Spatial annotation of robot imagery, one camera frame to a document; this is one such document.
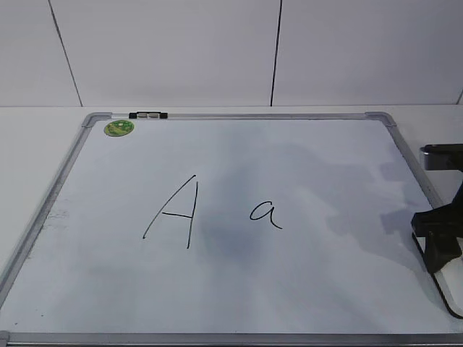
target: whiteboard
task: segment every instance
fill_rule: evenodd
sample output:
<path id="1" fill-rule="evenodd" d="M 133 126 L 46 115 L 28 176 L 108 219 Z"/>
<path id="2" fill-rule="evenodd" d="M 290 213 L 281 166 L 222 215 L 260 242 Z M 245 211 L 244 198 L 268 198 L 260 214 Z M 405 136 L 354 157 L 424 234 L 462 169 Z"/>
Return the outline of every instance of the whiteboard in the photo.
<path id="1" fill-rule="evenodd" d="M 109 122 L 91 129 L 0 330 L 463 332 L 411 237 L 430 205 L 380 121 L 133 120 L 123 137 Z"/>

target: green sticker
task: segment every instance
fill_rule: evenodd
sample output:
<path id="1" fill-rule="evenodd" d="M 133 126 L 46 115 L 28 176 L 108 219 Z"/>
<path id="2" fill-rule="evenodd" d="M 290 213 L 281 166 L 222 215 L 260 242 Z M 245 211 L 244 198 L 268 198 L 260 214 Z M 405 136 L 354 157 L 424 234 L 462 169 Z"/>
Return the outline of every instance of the green sticker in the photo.
<path id="1" fill-rule="evenodd" d="M 113 121 L 104 127 L 104 133 L 108 136 L 124 136 L 132 132 L 134 124 L 131 121 Z"/>

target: table surface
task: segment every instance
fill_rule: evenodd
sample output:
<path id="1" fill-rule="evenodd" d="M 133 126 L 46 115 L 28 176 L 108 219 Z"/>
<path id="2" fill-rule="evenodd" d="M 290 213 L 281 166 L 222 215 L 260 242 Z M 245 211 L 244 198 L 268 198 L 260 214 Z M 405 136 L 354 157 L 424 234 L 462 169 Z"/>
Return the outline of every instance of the table surface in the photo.
<path id="1" fill-rule="evenodd" d="M 430 143 L 463 142 L 463 106 L 308 106 L 227 108 L 0 108 L 0 270 L 12 255 L 51 187 L 54 175 L 74 142 L 82 120 L 102 111 L 128 113 L 362 113 L 385 111 L 418 156 Z M 455 195 L 463 175 L 427 172 L 444 202 Z"/>

